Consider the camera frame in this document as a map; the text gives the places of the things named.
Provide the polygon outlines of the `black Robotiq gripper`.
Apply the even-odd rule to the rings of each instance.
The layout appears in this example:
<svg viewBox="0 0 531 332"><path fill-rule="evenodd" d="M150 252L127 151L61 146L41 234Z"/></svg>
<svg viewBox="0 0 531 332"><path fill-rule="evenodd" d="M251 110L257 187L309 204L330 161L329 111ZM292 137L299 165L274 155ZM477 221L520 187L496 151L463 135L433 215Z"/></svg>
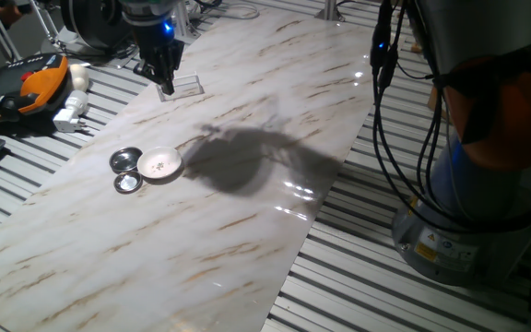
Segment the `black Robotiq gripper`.
<svg viewBox="0 0 531 332"><path fill-rule="evenodd" d="M133 72L156 83L167 95L174 93L174 72L183 56L184 42L175 38L171 23L133 26L140 61Z"/></svg>

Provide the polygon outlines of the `person's hand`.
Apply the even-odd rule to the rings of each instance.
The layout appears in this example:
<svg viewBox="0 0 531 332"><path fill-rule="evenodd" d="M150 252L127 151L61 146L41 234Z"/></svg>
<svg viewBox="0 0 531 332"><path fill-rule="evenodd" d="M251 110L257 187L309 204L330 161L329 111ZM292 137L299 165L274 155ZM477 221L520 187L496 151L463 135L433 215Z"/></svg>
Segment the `person's hand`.
<svg viewBox="0 0 531 332"><path fill-rule="evenodd" d="M11 26L23 17L23 14L16 6L0 6L0 21L5 26Z"/></svg>

